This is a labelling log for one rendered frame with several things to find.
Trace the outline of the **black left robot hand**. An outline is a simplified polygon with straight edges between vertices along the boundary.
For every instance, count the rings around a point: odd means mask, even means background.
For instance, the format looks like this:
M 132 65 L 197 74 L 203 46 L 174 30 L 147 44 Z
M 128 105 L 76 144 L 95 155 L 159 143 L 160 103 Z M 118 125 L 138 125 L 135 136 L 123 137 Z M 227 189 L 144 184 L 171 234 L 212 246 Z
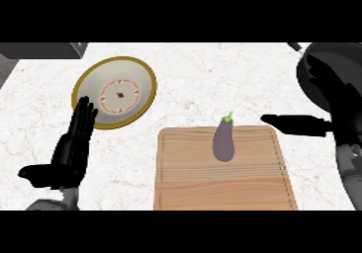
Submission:
M 84 178 L 88 158 L 88 142 L 97 110 L 88 97 L 78 99 L 66 133 L 60 136 L 50 164 L 24 166 L 17 176 L 35 188 L 53 190 L 76 188 Z

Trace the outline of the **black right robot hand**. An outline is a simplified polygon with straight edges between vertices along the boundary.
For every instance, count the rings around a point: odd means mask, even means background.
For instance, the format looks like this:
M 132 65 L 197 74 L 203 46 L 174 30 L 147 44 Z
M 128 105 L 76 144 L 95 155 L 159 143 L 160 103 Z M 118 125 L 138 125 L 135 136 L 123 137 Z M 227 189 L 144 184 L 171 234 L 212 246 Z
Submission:
M 342 83 L 330 67 L 316 57 L 305 57 L 308 81 L 329 103 L 329 121 L 313 116 L 262 115 L 259 120 L 283 134 L 325 136 L 330 131 L 335 145 L 362 145 L 362 96 L 350 83 Z

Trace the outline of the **black pot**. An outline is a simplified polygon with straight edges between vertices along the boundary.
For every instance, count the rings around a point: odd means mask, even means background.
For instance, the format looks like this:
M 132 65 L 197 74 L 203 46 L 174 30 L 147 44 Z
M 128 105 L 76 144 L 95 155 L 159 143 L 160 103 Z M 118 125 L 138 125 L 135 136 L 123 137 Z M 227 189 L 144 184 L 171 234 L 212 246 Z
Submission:
M 310 83 L 305 57 L 314 56 L 332 69 L 344 83 L 350 83 L 362 96 L 362 42 L 311 42 L 301 47 L 296 42 L 288 46 L 301 54 L 296 65 L 296 80 L 310 101 L 328 112 L 329 103 L 317 87 Z

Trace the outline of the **purple eggplant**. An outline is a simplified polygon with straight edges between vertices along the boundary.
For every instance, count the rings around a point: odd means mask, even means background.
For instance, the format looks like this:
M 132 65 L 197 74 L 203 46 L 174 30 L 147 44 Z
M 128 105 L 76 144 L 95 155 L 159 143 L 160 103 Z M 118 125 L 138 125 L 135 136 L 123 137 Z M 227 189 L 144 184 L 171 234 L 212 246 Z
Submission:
M 212 137 L 212 155 L 221 162 L 228 162 L 234 154 L 231 130 L 233 119 L 231 114 L 227 114 L 220 120 Z

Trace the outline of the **wooden cutting board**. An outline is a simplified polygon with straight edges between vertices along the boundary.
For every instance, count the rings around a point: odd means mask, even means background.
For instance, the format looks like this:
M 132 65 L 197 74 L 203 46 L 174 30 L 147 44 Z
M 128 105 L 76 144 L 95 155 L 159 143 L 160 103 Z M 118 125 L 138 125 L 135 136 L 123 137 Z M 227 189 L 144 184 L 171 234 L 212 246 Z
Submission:
M 298 206 L 274 130 L 237 126 L 227 162 L 212 155 L 212 136 L 211 126 L 159 131 L 153 208 L 293 211 Z

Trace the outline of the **gold-rimmed grey plate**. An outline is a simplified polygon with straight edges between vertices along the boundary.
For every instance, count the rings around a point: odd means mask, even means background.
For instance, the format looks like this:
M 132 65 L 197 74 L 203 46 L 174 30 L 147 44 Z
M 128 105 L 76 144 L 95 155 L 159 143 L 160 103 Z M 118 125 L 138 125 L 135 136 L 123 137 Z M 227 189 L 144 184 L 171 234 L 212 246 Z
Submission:
M 70 107 L 88 97 L 97 110 L 95 129 L 115 129 L 137 120 L 150 108 L 157 90 L 155 72 L 137 58 L 115 56 L 82 72 L 70 93 Z

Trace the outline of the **dark grey appliance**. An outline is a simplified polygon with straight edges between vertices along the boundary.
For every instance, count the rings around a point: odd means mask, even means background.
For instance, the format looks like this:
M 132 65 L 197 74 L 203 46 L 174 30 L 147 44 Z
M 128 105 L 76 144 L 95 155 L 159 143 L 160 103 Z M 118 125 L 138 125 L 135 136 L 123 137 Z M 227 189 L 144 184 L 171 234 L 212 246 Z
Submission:
M 0 42 L 8 59 L 81 59 L 87 42 Z

